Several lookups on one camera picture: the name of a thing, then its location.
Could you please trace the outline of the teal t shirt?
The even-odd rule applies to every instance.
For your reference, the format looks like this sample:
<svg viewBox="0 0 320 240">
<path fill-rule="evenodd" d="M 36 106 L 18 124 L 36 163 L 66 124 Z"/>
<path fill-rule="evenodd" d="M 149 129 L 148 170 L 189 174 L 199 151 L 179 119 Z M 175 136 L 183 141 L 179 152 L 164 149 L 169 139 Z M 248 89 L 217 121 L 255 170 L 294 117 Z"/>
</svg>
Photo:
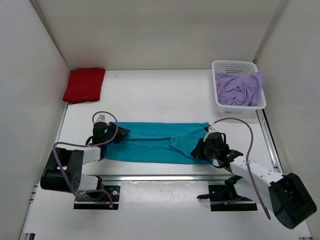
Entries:
<svg viewBox="0 0 320 240">
<path fill-rule="evenodd" d="M 120 143 L 111 143 L 105 159 L 136 163 L 207 165 L 190 155 L 206 133 L 208 122 L 120 122 L 130 130 Z"/>
</svg>

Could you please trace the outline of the red t shirt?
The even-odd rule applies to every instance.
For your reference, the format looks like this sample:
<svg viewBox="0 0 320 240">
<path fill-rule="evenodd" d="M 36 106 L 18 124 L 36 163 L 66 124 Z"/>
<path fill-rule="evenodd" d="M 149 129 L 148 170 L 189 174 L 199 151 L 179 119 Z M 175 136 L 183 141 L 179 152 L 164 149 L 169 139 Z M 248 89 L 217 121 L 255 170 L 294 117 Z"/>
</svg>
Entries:
<svg viewBox="0 0 320 240">
<path fill-rule="evenodd" d="M 105 73 L 98 67 L 71 70 L 62 100 L 68 104 L 99 101 Z"/>
</svg>

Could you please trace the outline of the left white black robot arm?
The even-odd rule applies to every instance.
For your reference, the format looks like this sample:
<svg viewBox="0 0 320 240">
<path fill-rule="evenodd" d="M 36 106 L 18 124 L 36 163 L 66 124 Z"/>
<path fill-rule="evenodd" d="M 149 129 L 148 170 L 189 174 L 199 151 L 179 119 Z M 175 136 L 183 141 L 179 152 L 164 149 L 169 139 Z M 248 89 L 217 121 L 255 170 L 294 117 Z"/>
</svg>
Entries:
<svg viewBox="0 0 320 240">
<path fill-rule="evenodd" d="M 41 175 L 41 188 L 88 194 L 93 200 L 100 200 L 105 194 L 102 179 L 82 174 L 83 165 L 102 160 L 108 152 L 108 145 L 121 143 L 130 132 L 113 122 L 98 121 L 93 124 L 92 135 L 87 139 L 86 147 L 73 150 L 55 147 Z"/>
</svg>

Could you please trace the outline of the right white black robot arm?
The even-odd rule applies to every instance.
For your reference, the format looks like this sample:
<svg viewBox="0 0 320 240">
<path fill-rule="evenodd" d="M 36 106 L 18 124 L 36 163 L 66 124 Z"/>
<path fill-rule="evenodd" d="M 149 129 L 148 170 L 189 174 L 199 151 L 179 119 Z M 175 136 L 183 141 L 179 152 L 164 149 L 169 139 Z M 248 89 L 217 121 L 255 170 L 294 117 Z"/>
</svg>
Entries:
<svg viewBox="0 0 320 240">
<path fill-rule="evenodd" d="M 298 175 L 285 175 L 244 159 L 243 153 L 230 149 L 224 133 L 213 132 L 200 138 L 190 155 L 210 163 L 217 161 L 217 168 L 232 174 L 223 185 L 216 185 L 208 194 L 197 197 L 209 199 L 215 211 L 226 211 L 228 204 L 250 200 L 272 211 L 291 230 L 317 212 Z"/>
</svg>

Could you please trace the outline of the lavender t shirt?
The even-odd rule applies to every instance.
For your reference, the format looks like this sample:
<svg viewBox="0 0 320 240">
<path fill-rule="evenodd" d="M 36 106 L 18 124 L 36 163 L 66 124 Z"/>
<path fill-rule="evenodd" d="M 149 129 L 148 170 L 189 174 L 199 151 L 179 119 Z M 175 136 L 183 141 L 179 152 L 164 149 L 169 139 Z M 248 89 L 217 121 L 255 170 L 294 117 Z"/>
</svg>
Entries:
<svg viewBox="0 0 320 240">
<path fill-rule="evenodd" d="M 260 71 L 246 77 L 217 73 L 215 75 L 217 100 L 221 105 L 255 107 L 259 104 L 263 80 L 263 73 Z"/>
</svg>

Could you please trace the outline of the white plastic laundry basket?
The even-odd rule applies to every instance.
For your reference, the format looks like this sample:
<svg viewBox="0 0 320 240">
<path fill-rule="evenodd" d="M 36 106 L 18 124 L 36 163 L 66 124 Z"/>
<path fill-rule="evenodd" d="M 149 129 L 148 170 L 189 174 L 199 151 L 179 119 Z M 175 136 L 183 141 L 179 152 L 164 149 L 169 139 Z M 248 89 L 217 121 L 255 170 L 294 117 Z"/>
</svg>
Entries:
<svg viewBox="0 0 320 240">
<path fill-rule="evenodd" d="M 212 67 L 212 82 L 214 91 L 214 100 L 216 109 L 223 114 L 227 115 L 252 115 L 257 110 L 263 110 L 267 106 L 264 90 L 261 94 L 256 106 L 235 106 L 224 105 L 218 101 L 218 90 L 216 86 L 216 74 L 231 74 L 237 77 L 248 77 L 258 72 L 257 66 L 253 62 L 240 61 L 240 60 L 215 60 L 211 64 Z"/>
</svg>

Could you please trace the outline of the aluminium frame rail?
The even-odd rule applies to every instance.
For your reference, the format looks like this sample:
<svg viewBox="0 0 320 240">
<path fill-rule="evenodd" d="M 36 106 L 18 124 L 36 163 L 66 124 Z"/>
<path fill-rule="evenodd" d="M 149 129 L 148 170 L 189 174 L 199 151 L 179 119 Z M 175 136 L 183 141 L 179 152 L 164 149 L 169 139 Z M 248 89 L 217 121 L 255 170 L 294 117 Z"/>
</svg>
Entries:
<svg viewBox="0 0 320 240">
<path fill-rule="evenodd" d="M 106 182 L 131 181 L 131 182 L 169 182 L 169 181 L 224 181 L 230 178 L 231 174 L 169 174 L 169 175 L 102 175 Z"/>
</svg>

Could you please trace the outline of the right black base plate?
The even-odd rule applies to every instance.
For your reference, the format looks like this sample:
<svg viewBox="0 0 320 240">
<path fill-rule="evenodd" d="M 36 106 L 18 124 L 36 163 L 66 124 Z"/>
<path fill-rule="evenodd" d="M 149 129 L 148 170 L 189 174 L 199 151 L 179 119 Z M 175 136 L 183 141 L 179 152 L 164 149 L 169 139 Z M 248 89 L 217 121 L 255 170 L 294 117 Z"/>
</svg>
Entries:
<svg viewBox="0 0 320 240">
<path fill-rule="evenodd" d="M 199 201 L 209 200 L 211 212 L 247 212 L 257 211 L 257 204 L 249 198 L 236 193 L 235 184 L 242 179 L 231 176 L 224 184 L 211 184 L 208 193 L 196 197 Z"/>
</svg>

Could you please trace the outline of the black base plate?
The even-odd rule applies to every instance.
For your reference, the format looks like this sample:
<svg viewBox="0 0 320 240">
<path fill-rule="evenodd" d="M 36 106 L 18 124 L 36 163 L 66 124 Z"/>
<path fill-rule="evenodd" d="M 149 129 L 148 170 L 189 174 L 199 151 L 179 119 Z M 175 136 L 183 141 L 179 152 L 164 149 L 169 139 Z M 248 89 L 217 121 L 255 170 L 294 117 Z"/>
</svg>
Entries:
<svg viewBox="0 0 320 240">
<path fill-rule="evenodd" d="M 257 211 L 257 204 L 249 198 L 236 193 L 235 184 L 242 179 L 231 176 L 224 184 L 211 184 L 208 193 L 196 197 L 199 201 L 209 200 L 211 212 L 247 212 Z"/>
<path fill-rule="evenodd" d="M 118 210 L 121 196 L 120 181 L 104 181 L 104 190 L 108 192 L 112 199 L 103 192 L 79 193 L 74 199 L 73 208 L 75 210 Z"/>
</svg>

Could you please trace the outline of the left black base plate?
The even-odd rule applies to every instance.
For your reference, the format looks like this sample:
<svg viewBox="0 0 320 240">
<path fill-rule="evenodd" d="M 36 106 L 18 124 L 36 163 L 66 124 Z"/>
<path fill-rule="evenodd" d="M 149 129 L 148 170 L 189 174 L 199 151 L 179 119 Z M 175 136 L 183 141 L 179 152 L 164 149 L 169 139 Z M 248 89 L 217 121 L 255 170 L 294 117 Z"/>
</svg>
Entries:
<svg viewBox="0 0 320 240">
<path fill-rule="evenodd" d="M 103 192 L 79 193 L 74 199 L 73 208 L 75 210 L 118 210 L 121 196 L 120 181 L 104 181 L 104 190 L 108 192 L 112 199 Z"/>
</svg>

